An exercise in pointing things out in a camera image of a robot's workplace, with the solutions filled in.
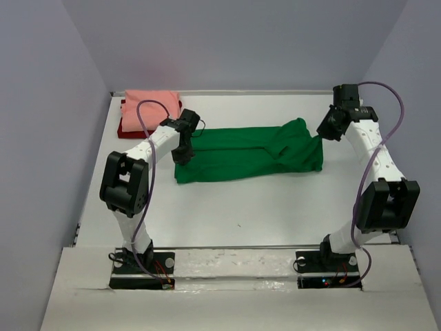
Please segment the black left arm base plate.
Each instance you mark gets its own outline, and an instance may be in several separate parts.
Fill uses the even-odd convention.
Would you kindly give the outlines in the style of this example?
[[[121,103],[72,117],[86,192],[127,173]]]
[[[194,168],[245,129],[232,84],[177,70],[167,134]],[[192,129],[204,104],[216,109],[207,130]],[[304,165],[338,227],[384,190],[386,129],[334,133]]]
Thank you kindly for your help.
[[[108,254],[112,262],[109,287],[113,290],[173,290],[175,253],[155,251],[152,262],[140,268],[132,254],[116,250]]]

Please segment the green t-shirt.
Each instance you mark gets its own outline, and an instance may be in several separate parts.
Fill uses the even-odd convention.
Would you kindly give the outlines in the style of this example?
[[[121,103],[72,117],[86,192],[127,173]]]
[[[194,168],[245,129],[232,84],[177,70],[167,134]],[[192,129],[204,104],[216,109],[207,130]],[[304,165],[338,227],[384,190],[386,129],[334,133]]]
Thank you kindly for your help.
[[[306,121],[282,126],[198,130],[192,138],[195,156],[175,165],[178,184],[235,181],[282,173],[320,172],[322,139],[311,136]]]

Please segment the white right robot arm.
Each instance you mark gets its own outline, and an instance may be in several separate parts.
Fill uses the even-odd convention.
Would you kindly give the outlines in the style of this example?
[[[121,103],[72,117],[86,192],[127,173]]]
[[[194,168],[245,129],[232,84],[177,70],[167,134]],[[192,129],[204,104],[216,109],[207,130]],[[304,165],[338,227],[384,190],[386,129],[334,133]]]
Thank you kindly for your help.
[[[393,161],[382,136],[379,117],[371,106],[364,106],[357,84],[333,88],[333,103],[317,129],[329,141],[346,138],[364,166],[356,193],[351,220],[328,234],[320,244],[318,265],[333,270],[344,257],[353,254],[373,238],[409,224],[420,194],[417,181],[408,180]]]

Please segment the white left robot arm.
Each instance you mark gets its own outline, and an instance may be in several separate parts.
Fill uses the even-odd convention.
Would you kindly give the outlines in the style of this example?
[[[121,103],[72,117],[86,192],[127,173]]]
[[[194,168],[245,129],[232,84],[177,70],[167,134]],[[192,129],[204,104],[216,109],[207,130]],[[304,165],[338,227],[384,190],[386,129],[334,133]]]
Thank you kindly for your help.
[[[177,165],[194,157],[192,136],[201,121],[193,110],[184,109],[177,119],[167,118],[144,141],[125,152],[111,152],[106,160],[99,198],[118,222],[123,248],[110,258],[151,274],[153,240],[144,218],[152,200],[156,164],[170,154]]]

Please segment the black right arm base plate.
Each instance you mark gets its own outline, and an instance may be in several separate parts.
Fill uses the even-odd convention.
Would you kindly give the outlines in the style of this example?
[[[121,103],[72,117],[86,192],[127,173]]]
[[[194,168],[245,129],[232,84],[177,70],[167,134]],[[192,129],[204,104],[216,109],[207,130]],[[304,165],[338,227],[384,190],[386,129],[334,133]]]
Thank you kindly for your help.
[[[293,269],[301,290],[326,288],[361,288],[360,271],[354,253],[326,260],[318,250],[296,252]]]

